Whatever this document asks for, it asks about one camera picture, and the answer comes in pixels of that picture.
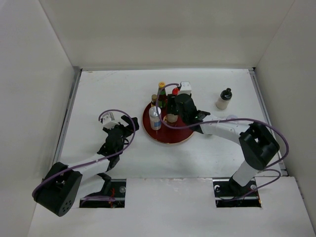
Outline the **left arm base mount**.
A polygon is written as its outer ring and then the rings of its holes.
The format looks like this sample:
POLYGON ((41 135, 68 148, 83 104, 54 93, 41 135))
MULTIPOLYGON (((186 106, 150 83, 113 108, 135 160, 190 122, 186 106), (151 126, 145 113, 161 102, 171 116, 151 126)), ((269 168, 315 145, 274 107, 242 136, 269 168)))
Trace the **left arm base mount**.
POLYGON ((79 208, 125 208, 126 180, 99 173, 82 185, 79 208))

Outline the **silver lid pepper jar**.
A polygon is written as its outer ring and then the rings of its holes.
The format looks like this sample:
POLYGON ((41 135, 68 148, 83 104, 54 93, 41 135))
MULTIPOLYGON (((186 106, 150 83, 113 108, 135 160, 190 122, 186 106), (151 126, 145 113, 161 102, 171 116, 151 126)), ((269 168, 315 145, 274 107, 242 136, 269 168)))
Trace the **silver lid pepper jar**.
POLYGON ((227 119, 237 119, 238 118, 238 116, 236 116, 236 115, 228 115, 227 116, 227 119))

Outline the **small yellow label bottle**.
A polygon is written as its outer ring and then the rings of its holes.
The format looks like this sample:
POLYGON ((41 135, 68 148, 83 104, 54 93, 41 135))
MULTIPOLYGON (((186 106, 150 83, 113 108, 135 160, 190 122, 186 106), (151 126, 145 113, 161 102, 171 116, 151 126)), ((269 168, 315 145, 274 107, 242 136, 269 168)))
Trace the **small yellow label bottle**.
POLYGON ((158 97, 156 94, 151 96, 151 107, 158 107, 158 97))

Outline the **red lid sauce jar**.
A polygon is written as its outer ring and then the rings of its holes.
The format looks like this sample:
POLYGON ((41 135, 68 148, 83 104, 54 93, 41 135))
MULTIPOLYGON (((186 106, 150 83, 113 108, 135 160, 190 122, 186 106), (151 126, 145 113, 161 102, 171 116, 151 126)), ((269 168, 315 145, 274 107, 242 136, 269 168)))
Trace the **red lid sauce jar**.
POLYGON ((172 90, 172 94, 173 94, 173 95, 178 95, 178 92, 179 92, 179 89, 178 89, 178 88, 174 88, 174 89, 172 90))

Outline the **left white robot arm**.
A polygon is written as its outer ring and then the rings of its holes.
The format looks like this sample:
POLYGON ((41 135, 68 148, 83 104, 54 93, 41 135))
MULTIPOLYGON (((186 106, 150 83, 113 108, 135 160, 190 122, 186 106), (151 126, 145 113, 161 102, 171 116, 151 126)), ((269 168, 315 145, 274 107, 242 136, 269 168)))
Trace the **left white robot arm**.
POLYGON ((101 116, 99 121, 107 137, 99 151, 77 164, 55 163, 33 190, 34 201, 62 217, 75 204, 81 184, 94 176, 102 179, 94 184, 94 192, 90 191, 83 195, 81 200, 115 201, 115 198, 107 197, 111 191, 111 178, 106 173, 116 166, 120 155, 131 144, 128 138, 134 138, 136 131, 139 130, 136 117, 123 114, 121 119, 127 124, 116 122, 111 112, 101 116))

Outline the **tall silver lid jar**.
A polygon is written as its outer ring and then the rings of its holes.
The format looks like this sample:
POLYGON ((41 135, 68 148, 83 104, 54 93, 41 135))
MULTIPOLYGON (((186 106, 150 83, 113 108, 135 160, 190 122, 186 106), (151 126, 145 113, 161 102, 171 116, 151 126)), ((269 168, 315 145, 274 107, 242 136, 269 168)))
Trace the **tall silver lid jar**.
POLYGON ((150 127, 152 130, 160 130, 161 128, 161 121, 159 116, 161 115, 161 109, 156 106, 152 106, 149 109, 149 118, 150 118, 150 127))

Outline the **grey lid spice shaker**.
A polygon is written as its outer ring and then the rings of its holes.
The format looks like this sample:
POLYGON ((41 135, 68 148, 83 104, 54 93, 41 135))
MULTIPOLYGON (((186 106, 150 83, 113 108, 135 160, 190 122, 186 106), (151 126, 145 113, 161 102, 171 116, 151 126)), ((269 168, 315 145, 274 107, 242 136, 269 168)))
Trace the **grey lid spice shaker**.
POLYGON ((176 108, 176 103, 174 102, 174 98, 168 98, 166 122, 168 123, 168 125, 174 126, 177 120, 178 120, 178 112, 176 108))

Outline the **green label sauce bottle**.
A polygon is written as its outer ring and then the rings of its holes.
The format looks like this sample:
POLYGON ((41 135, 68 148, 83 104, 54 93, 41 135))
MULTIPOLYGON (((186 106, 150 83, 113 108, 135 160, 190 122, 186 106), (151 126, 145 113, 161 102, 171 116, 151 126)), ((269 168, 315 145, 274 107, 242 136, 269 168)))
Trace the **green label sauce bottle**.
POLYGON ((167 102, 167 95, 165 91, 165 82, 161 81, 158 84, 158 107, 161 109, 164 109, 166 107, 166 102, 167 102))

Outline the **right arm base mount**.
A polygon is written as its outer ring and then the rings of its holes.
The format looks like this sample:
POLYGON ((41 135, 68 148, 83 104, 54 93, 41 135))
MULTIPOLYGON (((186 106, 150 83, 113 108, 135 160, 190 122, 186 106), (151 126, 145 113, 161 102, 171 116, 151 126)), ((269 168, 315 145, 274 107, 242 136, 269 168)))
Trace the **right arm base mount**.
POLYGON ((217 208, 261 207, 257 191, 245 195, 257 187, 254 180, 251 180, 245 187, 241 187, 236 191, 230 187, 229 181, 214 181, 213 187, 217 208))

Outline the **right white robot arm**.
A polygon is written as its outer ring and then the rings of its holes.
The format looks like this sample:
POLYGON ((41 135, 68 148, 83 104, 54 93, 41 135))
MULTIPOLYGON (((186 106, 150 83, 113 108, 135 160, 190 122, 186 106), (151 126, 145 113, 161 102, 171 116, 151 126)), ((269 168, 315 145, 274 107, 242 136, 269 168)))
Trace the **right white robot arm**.
POLYGON ((167 97, 167 113, 178 115, 190 130, 206 135, 215 135, 240 145, 244 162, 232 175, 229 190, 241 195, 247 184, 260 171, 263 171, 279 151, 279 144, 266 126, 259 121, 238 124, 234 121, 220 122, 209 112, 197 110, 188 94, 167 97))

